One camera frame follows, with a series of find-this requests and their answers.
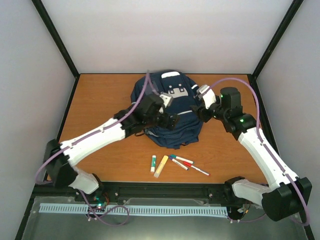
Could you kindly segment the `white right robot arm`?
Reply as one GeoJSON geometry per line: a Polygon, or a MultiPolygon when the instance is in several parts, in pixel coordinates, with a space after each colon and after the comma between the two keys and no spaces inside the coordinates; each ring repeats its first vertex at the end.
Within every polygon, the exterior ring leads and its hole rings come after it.
{"type": "Polygon", "coordinates": [[[243,112],[238,89],[224,87],[217,96],[205,84],[197,89],[196,98],[201,105],[191,109],[197,117],[205,123],[210,119],[221,121],[226,132],[231,133],[249,152],[267,180],[267,185],[262,185],[241,176],[231,178],[224,183],[226,199],[230,202],[248,200],[262,207],[275,222],[303,211],[312,190],[310,180],[298,177],[284,163],[256,119],[243,112]]]}

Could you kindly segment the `navy blue backpack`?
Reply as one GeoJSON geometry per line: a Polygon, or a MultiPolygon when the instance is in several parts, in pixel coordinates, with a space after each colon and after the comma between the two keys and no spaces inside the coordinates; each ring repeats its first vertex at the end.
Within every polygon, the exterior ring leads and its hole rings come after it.
{"type": "Polygon", "coordinates": [[[154,126],[145,128],[143,133],[158,146],[168,149],[177,150],[181,146],[198,142],[203,122],[198,119],[191,108],[191,106],[201,104],[196,98],[198,84],[176,70],[154,72],[149,77],[158,93],[165,92],[173,97],[166,112],[178,115],[179,120],[172,130],[154,126]]]}

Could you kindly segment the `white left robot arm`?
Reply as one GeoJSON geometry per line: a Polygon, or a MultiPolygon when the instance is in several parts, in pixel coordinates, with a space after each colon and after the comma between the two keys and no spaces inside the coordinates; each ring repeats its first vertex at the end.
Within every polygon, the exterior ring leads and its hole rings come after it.
{"type": "Polygon", "coordinates": [[[174,98],[168,93],[149,94],[135,105],[121,110],[103,125],[71,140],[49,141],[45,149],[45,170],[55,188],[81,190],[92,200],[103,198],[104,188],[98,178],[77,167],[77,164],[99,149],[121,141],[145,128],[175,128],[179,116],[167,113],[174,98]]]}

